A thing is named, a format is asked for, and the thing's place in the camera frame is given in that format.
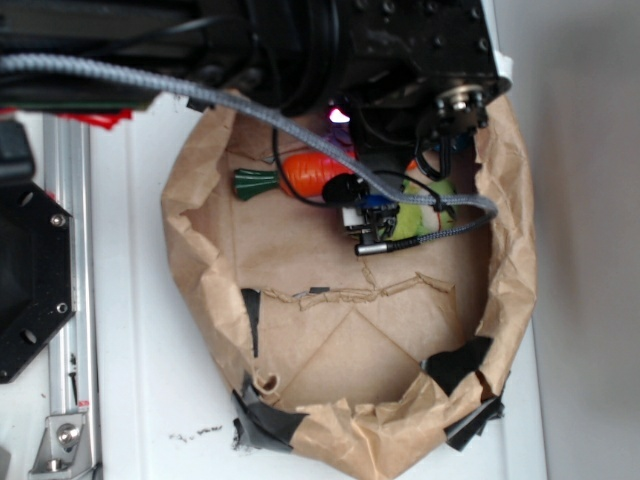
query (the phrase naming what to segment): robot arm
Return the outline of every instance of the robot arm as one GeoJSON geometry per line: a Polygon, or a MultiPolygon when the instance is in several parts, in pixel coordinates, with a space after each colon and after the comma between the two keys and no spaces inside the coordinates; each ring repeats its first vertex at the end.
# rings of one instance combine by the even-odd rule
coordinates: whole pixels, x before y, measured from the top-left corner
{"type": "MultiPolygon", "coordinates": [[[[481,0],[3,0],[0,18],[3,55],[72,55],[236,88],[287,116],[339,106],[359,160],[396,171],[486,126],[485,106],[510,86],[481,0]]],[[[5,108],[117,113],[156,94],[61,75],[0,77],[5,108]]]]}

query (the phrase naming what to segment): white wall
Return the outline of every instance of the white wall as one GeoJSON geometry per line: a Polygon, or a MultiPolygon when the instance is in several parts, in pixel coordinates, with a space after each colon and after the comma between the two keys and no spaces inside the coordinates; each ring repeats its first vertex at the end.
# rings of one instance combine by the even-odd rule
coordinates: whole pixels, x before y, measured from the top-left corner
{"type": "Polygon", "coordinates": [[[640,2],[495,4],[536,185],[550,478],[639,478],[640,2]]]}

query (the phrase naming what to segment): black tape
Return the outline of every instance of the black tape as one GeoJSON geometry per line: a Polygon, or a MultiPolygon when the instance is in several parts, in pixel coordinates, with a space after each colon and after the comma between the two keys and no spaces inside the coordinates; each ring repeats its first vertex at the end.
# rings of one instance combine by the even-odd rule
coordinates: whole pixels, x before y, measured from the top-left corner
{"type": "Polygon", "coordinates": [[[258,322],[260,321],[260,292],[251,288],[242,289],[249,323],[251,324],[251,336],[253,337],[253,356],[258,357],[258,322]]]}
{"type": "Polygon", "coordinates": [[[215,105],[211,105],[207,102],[202,102],[200,100],[194,100],[193,98],[189,97],[189,101],[187,102],[187,108],[191,110],[195,110],[196,112],[199,112],[199,113],[204,113],[204,111],[207,108],[215,108],[215,105]]]}
{"type": "Polygon", "coordinates": [[[282,412],[264,404],[249,377],[242,396],[234,390],[232,401],[238,413],[234,422],[238,445],[287,453],[293,450],[289,444],[306,414],[282,412]]]}
{"type": "Polygon", "coordinates": [[[475,412],[445,429],[447,445],[461,452],[474,436],[482,435],[489,420],[497,420],[503,416],[502,395],[487,400],[475,412]]]}
{"type": "Polygon", "coordinates": [[[476,337],[458,350],[429,357],[422,362],[422,369],[451,395],[464,377],[478,370],[492,343],[491,338],[476,337]]]}

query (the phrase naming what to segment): green toy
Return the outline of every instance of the green toy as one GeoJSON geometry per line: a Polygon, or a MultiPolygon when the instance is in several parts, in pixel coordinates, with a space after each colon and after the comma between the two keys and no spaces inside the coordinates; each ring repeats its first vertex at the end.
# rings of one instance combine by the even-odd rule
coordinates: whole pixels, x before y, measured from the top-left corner
{"type": "MultiPolygon", "coordinates": [[[[454,195],[456,193],[453,183],[449,180],[431,183],[429,188],[439,195],[454,195]]],[[[404,182],[404,193],[407,195],[429,195],[428,192],[408,181],[404,182]]],[[[404,240],[440,230],[449,230],[455,226],[455,212],[456,207],[436,212],[433,207],[427,205],[401,203],[396,228],[390,240],[404,240]]]]}

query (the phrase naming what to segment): gray braided cable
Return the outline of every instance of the gray braided cable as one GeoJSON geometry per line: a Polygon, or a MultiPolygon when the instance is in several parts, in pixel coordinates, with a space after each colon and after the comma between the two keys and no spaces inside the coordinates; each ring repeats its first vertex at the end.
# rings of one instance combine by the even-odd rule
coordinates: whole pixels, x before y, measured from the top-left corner
{"type": "MultiPolygon", "coordinates": [[[[191,97],[208,104],[222,105],[272,125],[309,145],[311,148],[334,158],[355,174],[362,177],[390,200],[398,203],[430,206],[436,203],[435,198],[431,195],[405,195],[394,189],[369,168],[354,161],[340,148],[284,117],[279,111],[221,90],[203,87],[187,80],[166,75],[65,55],[25,53],[1,57],[0,74],[15,73],[45,73],[92,78],[156,92],[171,92],[177,95],[191,97]]],[[[492,219],[498,213],[498,209],[493,201],[481,195],[443,195],[441,196],[441,200],[447,205],[470,205],[484,210],[486,215],[483,217],[484,221],[482,223],[486,223],[487,217],[488,219],[492,219]]],[[[447,237],[466,232],[478,226],[479,225],[475,225],[474,222],[472,222],[469,225],[454,227],[451,230],[443,232],[435,232],[434,234],[425,235],[420,238],[425,238],[424,241],[427,241],[447,237]]]]}

